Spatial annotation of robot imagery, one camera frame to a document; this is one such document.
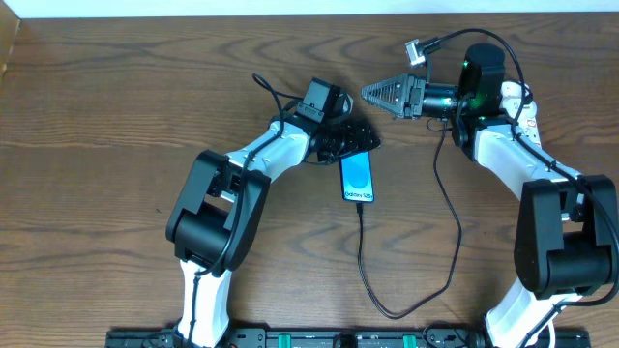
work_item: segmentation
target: wooden table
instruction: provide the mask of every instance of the wooden table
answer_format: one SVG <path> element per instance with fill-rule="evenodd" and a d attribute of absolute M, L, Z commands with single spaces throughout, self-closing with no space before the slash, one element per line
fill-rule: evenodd
<path fill-rule="evenodd" d="M 298 95 L 313 76 L 358 95 L 409 72 L 404 43 L 472 26 L 516 51 L 545 149 L 618 183 L 619 14 L 25 20 L 0 86 L 0 345 L 102 346 L 110 328 L 180 317 L 182 274 L 164 227 L 194 157 L 238 149 L 275 114 L 252 72 Z M 433 80 L 457 83 L 465 48 L 485 40 L 445 44 Z M 368 276 L 389 308 L 404 309 L 443 285 L 456 242 L 431 169 L 438 135 L 360 98 L 355 107 L 383 139 L 372 153 Z M 440 298 L 383 318 L 359 279 L 359 226 L 338 166 L 301 165 L 271 187 L 232 280 L 231 317 L 295 328 L 478 322 L 516 277 L 518 202 L 451 141 L 439 170 L 464 228 Z M 618 319 L 615 301 L 570 308 L 557 325 L 614 347 Z"/>

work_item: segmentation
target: smartphone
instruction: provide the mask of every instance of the smartphone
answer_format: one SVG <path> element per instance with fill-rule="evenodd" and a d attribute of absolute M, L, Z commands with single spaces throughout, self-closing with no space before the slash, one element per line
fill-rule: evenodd
<path fill-rule="evenodd" d="M 369 153 L 363 152 L 339 160 L 341 195 L 344 200 L 369 203 L 374 201 Z"/>

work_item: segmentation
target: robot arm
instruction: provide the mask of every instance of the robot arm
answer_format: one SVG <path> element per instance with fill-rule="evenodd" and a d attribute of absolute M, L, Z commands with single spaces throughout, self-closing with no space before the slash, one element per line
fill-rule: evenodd
<path fill-rule="evenodd" d="M 178 346 L 190 340 L 197 347 L 215 347 L 225 333 L 232 272 L 249 252 L 272 182 L 313 152 L 319 161 L 330 163 L 380 145 L 366 120 L 349 117 L 352 104 L 340 87 L 315 78 L 295 112 L 285 114 L 283 132 L 282 122 L 275 119 L 262 136 L 238 151 L 221 156 L 207 150 L 197 157 L 166 229 L 185 277 L 184 312 L 175 333 Z M 256 149 L 241 178 L 249 153 Z M 241 189 L 243 199 L 238 199 Z M 233 203 L 229 213 L 210 203 L 216 198 Z M 200 275 L 205 270 L 210 272 Z"/>
<path fill-rule="evenodd" d="M 427 63 L 418 40 L 406 47 L 412 66 Z M 455 144 L 520 200 L 514 249 L 518 278 L 485 322 L 492 346 L 512 348 L 525 340 L 534 344 L 538 333 L 532 331 L 557 304 L 591 295 L 617 274 L 613 232 L 601 212 L 538 157 L 580 178 L 603 201 L 615 225 L 617 206 L 614 185 L 606 176 L 581 177 L 542 150 L 537 106 L 528 86 L 523 98 L 521 85 L 504 81 L 504 76 L 503 51 L 490 43 L 477 43 L 466 52 L 458 86 L 404 73 L 365 87 L 362 97 L 395 118 L 450 120 Z M 523 100 L 528 103 L 517 119 L 516 133 L 522 134 L 520 139 L 536 156 L 516 141 L 512 128 Z M 564 235 L 567 220 L 584 222 L 582 231 Z"/>

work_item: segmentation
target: phone screen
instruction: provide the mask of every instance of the phone screen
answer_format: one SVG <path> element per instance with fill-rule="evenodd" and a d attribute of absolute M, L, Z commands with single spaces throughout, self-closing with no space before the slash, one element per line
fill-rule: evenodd
<path fill-rule="evenodd" d="M 374 187 L 371 181 L 369 153 L 363 152 L 339 160 L 341 194 L 344 200 L 373 202 Z"/>

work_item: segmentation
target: white background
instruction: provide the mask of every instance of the white background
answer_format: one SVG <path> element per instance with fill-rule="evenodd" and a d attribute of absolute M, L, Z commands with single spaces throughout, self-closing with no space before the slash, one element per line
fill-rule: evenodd
<path fill-rule="evenodd" d="M 21 18 L 617 12 L 617 0 L 5 0 Z"/>

